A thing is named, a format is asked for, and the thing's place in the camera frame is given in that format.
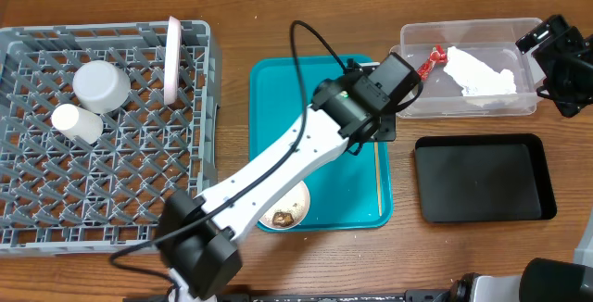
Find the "brown food scrap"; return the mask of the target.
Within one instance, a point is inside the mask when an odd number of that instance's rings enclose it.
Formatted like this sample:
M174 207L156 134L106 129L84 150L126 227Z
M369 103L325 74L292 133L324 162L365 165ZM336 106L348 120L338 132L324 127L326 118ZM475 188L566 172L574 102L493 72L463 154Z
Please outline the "brown food scrap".
M272 216L271 223L274 227L288 228L295 223L295 219L290 212L275 212Z

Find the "wooden chopstick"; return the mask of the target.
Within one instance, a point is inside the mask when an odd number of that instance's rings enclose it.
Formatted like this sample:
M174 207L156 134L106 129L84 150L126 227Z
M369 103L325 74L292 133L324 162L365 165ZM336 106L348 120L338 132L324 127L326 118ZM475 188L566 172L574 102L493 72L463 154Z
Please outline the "wooden chopstick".
M376 179L376 194L378 215L383 215L383 200L382 200L382 183L381 183L381 166L379 157L379 144L374 143L374 162L375 162L375 179Z

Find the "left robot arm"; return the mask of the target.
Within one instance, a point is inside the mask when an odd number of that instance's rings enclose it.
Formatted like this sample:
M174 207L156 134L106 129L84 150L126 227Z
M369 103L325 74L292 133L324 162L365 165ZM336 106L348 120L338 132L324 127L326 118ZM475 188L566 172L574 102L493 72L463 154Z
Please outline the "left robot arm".
M350 62L325 80L295 123L230 178L191 197L174 192L158 222L156 246L173 287L169 301L206 301L242 267L238 245L298 183L351 146L392 141L384 121L422 91L417 71L397 54L376 66Z

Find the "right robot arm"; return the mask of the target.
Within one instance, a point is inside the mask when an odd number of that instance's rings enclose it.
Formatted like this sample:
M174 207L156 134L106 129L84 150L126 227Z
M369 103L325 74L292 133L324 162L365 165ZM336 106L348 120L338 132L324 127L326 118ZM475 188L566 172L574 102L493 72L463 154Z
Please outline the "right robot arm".
M565 118L592 104L592 38L552 15L516 42L531 52L546 75L536 94L554 102ZM519 278L520 301L592 302L592 268L586 265L535 258Z

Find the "white tissue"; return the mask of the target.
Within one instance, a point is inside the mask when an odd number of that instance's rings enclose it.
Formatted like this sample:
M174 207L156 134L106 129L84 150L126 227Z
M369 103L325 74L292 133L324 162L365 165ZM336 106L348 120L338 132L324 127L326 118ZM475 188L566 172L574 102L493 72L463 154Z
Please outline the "white tissue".
M462 88L463 96L515 94L514 75L509 69L496 72L485 62L451 46L444 71Z

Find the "white paper cup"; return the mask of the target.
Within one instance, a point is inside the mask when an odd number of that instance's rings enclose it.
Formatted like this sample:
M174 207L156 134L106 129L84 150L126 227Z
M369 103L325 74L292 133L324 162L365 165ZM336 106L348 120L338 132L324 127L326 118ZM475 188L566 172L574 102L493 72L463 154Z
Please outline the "white paper cup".
M73 104L62 104L51 115L52 125L68 139L76 137L95 143L103 133L103 121L93 112Z

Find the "red snack wrapper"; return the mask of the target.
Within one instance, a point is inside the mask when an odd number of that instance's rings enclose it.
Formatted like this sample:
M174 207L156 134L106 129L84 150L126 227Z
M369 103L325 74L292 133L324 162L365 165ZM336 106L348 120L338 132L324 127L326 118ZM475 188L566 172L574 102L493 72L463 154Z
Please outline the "red snack wrapper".
M446 65L448 55L440 44L437 44L431 51L429 57L417 69L422 81L426 81L436 65Z

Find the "small white dish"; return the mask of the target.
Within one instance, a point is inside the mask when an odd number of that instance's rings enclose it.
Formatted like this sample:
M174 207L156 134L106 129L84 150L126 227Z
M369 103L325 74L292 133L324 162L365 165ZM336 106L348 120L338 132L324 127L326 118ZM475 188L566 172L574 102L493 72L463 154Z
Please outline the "small white dish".
M299 182L264 213L260 218L259 223L272 230L288 230L295 228L305 219L309 212L309 208L309 188L304 182ZM273 214L278 211L290 212L295 219L295 223L288 228L274 227L271 223L271 219Z

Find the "large white plate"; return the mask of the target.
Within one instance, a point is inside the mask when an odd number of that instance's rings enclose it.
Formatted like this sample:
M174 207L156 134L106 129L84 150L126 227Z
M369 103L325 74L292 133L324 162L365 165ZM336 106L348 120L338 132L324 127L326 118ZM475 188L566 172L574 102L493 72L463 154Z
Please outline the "large white plate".
M182 25L175 17L169 17L164 59L164 104L171 105L177 99L179 86L180 48Z

